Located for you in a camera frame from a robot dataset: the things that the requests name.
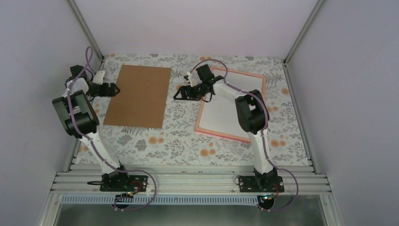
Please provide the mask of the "brown cardboard backing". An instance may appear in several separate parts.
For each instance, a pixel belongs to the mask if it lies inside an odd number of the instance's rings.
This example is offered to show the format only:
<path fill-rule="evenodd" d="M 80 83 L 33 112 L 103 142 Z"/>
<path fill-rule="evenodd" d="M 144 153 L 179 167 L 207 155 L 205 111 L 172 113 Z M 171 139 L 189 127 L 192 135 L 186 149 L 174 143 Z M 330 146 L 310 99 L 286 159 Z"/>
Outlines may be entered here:
<path fill-rule="evenodd" d="M 104 125 L 160 129 L 163 125 L 171 68 L 122 65 Z"/>

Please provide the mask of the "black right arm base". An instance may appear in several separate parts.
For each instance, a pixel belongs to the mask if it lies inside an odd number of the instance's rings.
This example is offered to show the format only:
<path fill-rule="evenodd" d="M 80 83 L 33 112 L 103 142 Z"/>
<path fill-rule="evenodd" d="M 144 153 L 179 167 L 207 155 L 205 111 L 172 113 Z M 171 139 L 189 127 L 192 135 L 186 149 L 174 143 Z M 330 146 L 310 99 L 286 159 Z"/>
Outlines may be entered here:
<path fill-rule="evenodd" d="M 254 176 L 238 176 L 241 193 L 282 193 L 285 191 L 282 177 L 275 168 L 267 173 L 254 170 Z"/>

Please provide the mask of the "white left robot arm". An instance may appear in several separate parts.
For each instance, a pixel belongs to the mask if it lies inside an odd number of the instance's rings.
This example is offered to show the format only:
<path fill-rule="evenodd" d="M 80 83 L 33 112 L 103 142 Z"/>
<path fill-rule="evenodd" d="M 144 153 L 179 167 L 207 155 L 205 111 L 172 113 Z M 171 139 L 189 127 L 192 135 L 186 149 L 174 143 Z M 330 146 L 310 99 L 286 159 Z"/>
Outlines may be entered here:
<path fill-rule="evenodd" d="M 86 68 L 81 65 L 70 67 L 72 76 L 65 82 L 66 91 L 52 100 L 53 107 L 66 133 L 78 139 L 95 156 L 103 174 L 117 173 L 112 184 L 120 191 L 130 187 L 131 177 L 123 172 L 126 168 L 120 160 L 103 144 L 98 128 L 100 125 L 97 113 L 88 96 L 114 97 L 120 93 L 115 83 L 100 81 L 105 72 L 92 74 L 90 79 Z"/>

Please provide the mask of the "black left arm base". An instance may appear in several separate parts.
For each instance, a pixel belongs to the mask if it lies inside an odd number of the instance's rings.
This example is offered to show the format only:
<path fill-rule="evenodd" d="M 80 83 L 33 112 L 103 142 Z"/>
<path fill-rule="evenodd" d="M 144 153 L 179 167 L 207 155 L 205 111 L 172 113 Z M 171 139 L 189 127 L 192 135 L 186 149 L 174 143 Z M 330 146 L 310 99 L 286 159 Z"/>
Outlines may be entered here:
<path fill-rule="evenodd" d="M 128 173 L 112 172 L 102 175 L 100 191 L 102 192 L 145 192 L 148 176 L 129 175 Z"/>

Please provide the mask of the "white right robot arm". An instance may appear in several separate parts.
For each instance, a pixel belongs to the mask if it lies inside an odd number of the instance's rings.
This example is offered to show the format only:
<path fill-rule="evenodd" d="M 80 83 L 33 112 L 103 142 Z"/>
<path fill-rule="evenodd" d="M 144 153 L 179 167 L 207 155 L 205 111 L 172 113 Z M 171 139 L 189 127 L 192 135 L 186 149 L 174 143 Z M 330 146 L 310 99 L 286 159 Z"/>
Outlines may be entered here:
<path fill-rule="evenodd" d="M 236 108 L 241 129 L 248 134 L 251 142 L 255 156 L 255 186 L 261 192 L 273 188 L 273 185 L 277 183 L 278 173 L 269 158 L 269 148 L 266 145 L 270 117 L 262 93 L 257 89 L 246 91 L 233 86 L 227 81 L 226 76 L 215 76 L 208 65 L 202 65 L 196 71 L 200 82 L 194 84 L 192 73 L 188 72 L 184 76 L 188 85 L 181 86 L 173 98 L 175 100 L 200 101 L 210 94 L 230 101 Z"/>

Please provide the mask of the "floral patterned tablecloth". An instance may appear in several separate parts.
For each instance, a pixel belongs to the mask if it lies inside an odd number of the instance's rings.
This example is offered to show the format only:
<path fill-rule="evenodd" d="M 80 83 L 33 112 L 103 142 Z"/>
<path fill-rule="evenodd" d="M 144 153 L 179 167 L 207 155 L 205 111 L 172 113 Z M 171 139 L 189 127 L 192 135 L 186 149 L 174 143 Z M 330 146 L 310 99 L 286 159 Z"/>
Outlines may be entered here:
<path fill-rule="evenodd" d="M 149 129 L 101 125 L 106 148 L 124 164 L 249 166 L 255 162 L 250 144 L 195 132 L 200 102 L 175 101 L 173 95 L 184 75 L 198 62 L 198 55 L 111 54 L 105 59 L 105 80 L 115 82 L 122 65 L 171 69 L 163 127 Z M 266 56 L 215 56 L 212 66 L 254 73 L 266 79 L 265 104 L 270 114 L 268 142 L 271 160 L 279 166 L 307 166 L 290 91 L 280 58 Z"/>

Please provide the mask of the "aluminium rail base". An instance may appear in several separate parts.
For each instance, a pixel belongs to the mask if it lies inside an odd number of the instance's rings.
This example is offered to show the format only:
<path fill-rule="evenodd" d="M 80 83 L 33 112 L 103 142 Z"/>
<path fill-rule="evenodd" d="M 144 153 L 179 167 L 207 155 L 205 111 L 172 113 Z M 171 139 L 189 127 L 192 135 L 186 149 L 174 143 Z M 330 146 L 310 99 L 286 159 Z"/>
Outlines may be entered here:
<path fill-rule="evenodd" d="M 259 193 L 240 191 L 239 176 L 251 176 L 251 166 L 155 166 L 144 165 L 150 183 L 140 199 L 153 204 L 248 204 Z M 39 220 L 41 226 L 53 226 L 60 205 L 68 199 L 83 203 L 108 203 L 113 192 L 102 192 L 99 186 L 87 184 L 101 177 L 95 164 L 72 164 L 66 172 L 56 173 L 44 210 Z M 285 190 L 280 195 L 316 195 L 322 205 L 327 225 L 340 226 L 340 219 L 328 178 L 317 174 L 311 166 L 289 166 L 278 172 Z"/>

